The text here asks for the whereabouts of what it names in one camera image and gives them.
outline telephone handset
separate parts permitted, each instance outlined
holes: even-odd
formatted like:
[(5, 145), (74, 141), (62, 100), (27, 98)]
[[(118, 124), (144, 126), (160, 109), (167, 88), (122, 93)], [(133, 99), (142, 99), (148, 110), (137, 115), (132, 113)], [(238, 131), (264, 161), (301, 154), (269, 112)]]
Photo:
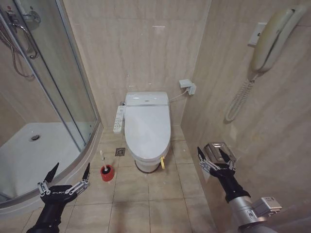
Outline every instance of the telephone handset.
[(255, 72), (266, 72), (276, 61), (281, 49), (307, 8), (303, 5), (276, 12), (262, 31), (255, 47), (251, 68)]
[(271, 69), (281, 53), (286, 39), (306, 11), (307, 6), (297, 5), (280, 10), (271, 17), (259, 37), (250, 64), (251, 69), (256, 75), (248, 77), (248, 80), (243, 83), (233, 98), (225, 114), (226, 122), (232, 122), (235, 119), (245, 103), (249, 92), (253, 88), (256, 78), (260, 73)]

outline robotic arm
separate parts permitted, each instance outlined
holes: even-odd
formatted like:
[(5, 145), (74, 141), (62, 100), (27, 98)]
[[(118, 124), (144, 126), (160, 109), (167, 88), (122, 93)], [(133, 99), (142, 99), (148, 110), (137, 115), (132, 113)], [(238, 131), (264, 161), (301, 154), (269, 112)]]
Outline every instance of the robotic arm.
[(66, 204), (76, 199), (90, 186), (88, 181), (90, 164), (88, 164), (82, 180), (74, 186), (54, 185), (48, 188), (47, 184), (53, 180), (58, 165), (59, 163), (48, 172), (43, 182), (38, 183), (40, 197), (45, 205), (36, 224), (27, 233), (59, 233), (58, 225), (61, 223), (61, 215)]
[(211, 148), (213, 145), (215, 143), (209, 143), (206, 146), (209, 152), (207, 154), (210, 160), (218, 158), (216, 161), (219, 161), (219, 163), (213, 163), (207, 160), (204, 153), (198, 147), (199, 165), (204, 171), (218, 178), (226, 193), (225, 199), (231, 207), (239, 230), (243, 233), (275, 233), (272, 229), (259, 226), (259, 224), (267, 221), (267, 217), (278, 213), (282, 209), (280, 204), (274, 197), (260, 198), (253, 203), (249, 193), (234, 178), (236, 171), (234, 156), (232, 154), (228, 155), (221, 149), (219, 145), (222, 145), (223, 149), (229, 150), (224, 143), (217, 143), (216, 148)]

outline red toilet brush holder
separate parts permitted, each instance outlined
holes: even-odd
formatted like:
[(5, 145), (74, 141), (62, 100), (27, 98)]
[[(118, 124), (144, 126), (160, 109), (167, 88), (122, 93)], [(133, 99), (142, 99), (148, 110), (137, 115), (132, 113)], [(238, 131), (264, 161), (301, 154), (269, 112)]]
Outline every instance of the red toilet brush holder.
[(101, 168), (101, 176), (102, 180), (105, 182), (108, 182), (113, 179), (113, 176), (115, 175), (115, 171), (113, 167), (109, 164), (107, 164), (107, 170), (105, 170), (105, 166)]

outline toilet lid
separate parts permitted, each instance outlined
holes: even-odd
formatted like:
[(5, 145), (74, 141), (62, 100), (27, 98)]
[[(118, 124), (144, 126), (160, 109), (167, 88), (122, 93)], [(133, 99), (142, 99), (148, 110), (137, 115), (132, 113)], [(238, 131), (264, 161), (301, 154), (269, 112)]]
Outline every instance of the toilet lid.
[(171, 137), (169, 106), (131, 106), (125, 109), (125, 139), (134, 157), (160, 158)]

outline toilet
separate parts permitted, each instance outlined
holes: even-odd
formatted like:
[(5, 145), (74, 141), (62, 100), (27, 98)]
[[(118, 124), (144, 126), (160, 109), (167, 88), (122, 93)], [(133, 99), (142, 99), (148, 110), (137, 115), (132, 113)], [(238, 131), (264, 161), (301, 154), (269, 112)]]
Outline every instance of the toilet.
[(155, 171), (170, 147), (171, 121), (166, 92), (128, 92), (125, 99), (125, 140), (137, 168)]

